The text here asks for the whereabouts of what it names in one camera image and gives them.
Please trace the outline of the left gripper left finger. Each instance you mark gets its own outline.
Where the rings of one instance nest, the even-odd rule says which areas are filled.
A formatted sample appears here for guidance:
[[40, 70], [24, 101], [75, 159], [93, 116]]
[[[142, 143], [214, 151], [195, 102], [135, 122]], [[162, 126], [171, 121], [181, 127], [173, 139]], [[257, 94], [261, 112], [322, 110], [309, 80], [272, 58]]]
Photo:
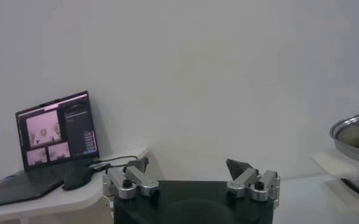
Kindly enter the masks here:
[[159, 182], [145, 174], [148, 164], [149, 160], [142, 158], [127, 163], [122, 169], [119, 166], [107, 168], [102, 175], [104, 196], [117, 196], [122, 200], [131, 200], [138, 194], [149, 198], [158, 197]]

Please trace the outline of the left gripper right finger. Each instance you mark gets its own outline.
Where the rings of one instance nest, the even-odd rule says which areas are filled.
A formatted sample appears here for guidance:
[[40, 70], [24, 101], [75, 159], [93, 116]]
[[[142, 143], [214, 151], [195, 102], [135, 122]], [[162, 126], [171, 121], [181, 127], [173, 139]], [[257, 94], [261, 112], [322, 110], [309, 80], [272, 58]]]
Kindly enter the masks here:
[[280, 201], [280, 176], [267, 170], [261, 174], [249, 163], [226, 159], [232, 180], [228, 181], [227, 197], [231, 201], [250, 197], [253, 201]]

